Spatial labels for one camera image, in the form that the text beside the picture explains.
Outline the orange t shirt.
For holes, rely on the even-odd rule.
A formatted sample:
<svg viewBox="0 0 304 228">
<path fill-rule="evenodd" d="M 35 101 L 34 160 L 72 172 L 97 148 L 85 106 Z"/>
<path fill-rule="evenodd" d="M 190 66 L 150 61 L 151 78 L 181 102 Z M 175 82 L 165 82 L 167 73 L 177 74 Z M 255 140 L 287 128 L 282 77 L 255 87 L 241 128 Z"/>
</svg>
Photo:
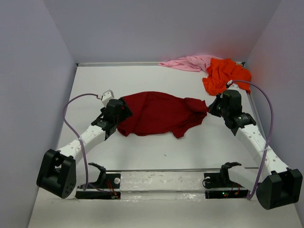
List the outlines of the orange t shirt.
<svg viewBox="0 0 304 228">
<path fill-rule="evenodd" d="M 231 59 L 212 58 L 207 73 L 208 77 L 202 82 L 206 92 L 212 96 L 226 90 L 226 83 L 230 80 L 251 81 L 251 73 Z"/>
</svg>

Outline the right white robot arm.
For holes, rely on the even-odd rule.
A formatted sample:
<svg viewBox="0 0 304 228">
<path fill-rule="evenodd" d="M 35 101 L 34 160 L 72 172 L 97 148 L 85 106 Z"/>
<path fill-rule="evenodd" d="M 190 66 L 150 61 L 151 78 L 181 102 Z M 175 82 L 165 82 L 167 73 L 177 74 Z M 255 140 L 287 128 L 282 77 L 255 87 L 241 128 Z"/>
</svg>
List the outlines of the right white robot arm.
<svg viewBox="0 0 304 228">
<path fill-rule="evenodd" d="M 291 169 L 267 144 L 254 118 L 242 111 L 241 94 L 228 89 L 216 95 L 209 106 L 211 115 L 224 119 L 225 125 L 244 145 L 259 166 L 257 174 L 245 169 L 239 162 L 227 162 L 205 184 L 207 189 L 239 184 L 254 193 L 264 209 L 274 209 L 299 201 L 303 175 Z"/>
</svg>

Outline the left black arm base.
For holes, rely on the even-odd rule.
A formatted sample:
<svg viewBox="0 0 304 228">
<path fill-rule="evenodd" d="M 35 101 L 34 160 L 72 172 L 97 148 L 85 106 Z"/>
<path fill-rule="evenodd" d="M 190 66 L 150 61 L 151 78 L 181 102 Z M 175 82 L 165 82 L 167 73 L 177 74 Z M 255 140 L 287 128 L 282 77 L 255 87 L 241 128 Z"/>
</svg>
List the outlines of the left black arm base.
<svg viewBox="0 0 304 228">
<path fill-rule="evenodd" d="M 88 165 L 99 170 L 98 178 L 95 182 L 90 182 L 86 190 L 83 190 L 83 186 L 80 185 L 76 189 L 75 198 L 80 200 L 119 200 L 121 198 L 121 174 L 107 172 L 105 167 L 93 162 Z"/>
</svg>

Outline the pink t shirt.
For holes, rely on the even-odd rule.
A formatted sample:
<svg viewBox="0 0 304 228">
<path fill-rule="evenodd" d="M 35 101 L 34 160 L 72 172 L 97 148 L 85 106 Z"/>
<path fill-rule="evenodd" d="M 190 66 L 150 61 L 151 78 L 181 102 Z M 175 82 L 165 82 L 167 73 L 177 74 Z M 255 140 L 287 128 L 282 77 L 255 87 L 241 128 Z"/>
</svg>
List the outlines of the pink t shirt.
<svg viewBox="0 0 304 228">
<path fill-rule="evenodd" d="M 206 72 L 207 68 L 210 66 L 212 59 L 221 59 L 221 58 L 211 55 L 186 56 L 186 57 L 178 58 L 176 60 L 160 62 L 158 65 L 177 69 L 177 70 L 182 70 L 182 71 Z"/>
</svg>

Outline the dark red t shirt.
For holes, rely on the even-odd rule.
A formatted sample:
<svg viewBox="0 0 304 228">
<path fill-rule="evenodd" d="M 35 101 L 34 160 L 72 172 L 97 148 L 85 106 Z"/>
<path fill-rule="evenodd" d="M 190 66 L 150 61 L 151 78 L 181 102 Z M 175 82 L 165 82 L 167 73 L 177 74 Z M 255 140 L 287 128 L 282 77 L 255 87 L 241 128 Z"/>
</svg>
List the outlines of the dark red t shirt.
<svg viewBox="0 0 304 228">
<path fill-rule="evenodd" d="M 161 92 L 140 92 L 124 96 L 133 115 L 118 124 L 118 132 L 147 136 L 172 133 L 179 139 L 188 129 L 202 124 L 209 109 L 206 102 L 179 98 Z"/>
</svg>

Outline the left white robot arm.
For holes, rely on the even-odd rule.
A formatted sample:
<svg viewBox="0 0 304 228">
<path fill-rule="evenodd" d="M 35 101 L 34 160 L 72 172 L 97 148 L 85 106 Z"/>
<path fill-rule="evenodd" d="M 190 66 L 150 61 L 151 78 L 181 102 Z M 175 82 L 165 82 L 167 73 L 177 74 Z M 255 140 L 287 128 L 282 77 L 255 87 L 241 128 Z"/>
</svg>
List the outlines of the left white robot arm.
<svg viewBox="0 0 304 228">
<path fill-rule="evenodd" d="M 76 166 L 86 162 L 86 154 L 115 133 L 118 124 L 132 116 L 123 98 L 110 99 L 101 114 L 75 140 L 55 151 L 44 153 L 38 172 L 36 185 L 62 199 L 67 198 L 75 187 L 90 182 L 99 188 L 105 183 L 105 176 L 99 171 L 88 177 L 88 164 L 85 164 L 85 177 L 76 176 Z"/>
</svg>

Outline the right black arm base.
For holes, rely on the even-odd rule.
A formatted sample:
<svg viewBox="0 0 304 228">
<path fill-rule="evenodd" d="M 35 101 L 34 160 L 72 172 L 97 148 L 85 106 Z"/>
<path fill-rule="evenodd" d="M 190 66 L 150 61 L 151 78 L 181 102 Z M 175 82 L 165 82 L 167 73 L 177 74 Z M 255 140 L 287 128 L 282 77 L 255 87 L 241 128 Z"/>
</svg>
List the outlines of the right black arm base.
<svg viewBox="0 0 304 228">
<path fill-rule="evenodd" d="M 204 173 L 202 186 L 205 188 L 206 199 L 242 199 L 246 198 L 248 190 L 239 183 L 232 182 L 228 170 L 241 167 L 238 162 L 226 162 L 218 172 Z"/>
</svg>

